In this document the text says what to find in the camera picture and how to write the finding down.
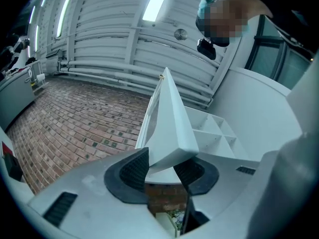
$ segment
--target window pane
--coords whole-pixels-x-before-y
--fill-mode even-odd
[[[259,46],[251,71],[270,77],[273,72],[279,48]]]
[[[290,51],[285,60],[278,82],[288,89],[292,89],[304,75],[310,62],[294,51]]]
[[[263,29],[263,35],[267,36],[280,36],[275,26],[269,22],[269,20],[265,17],[265,24]]]

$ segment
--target neck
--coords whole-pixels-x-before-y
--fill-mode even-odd
[[[251,19],[257,15],[266,15],[270,18],[273,14],[260,0],[229,0],[235,7],[240,8],[242,16]]]

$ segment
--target round metal vent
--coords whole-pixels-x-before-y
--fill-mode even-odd
[[[188,38],[186,30],[181,28],[175,31],[174,36],[178,41],[184,41]]]

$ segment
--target gray table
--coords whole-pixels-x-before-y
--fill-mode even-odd
[[[0,127],[4,131],[35,99],[30,81],[25,82],[28,77],[28,71],[23,70],[0,82]]]

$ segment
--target black shirt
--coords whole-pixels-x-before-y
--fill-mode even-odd
[[[260,0],[273,14],[272,21],[285,36],[293,37],[306,50],[319,47],[317,0]]]

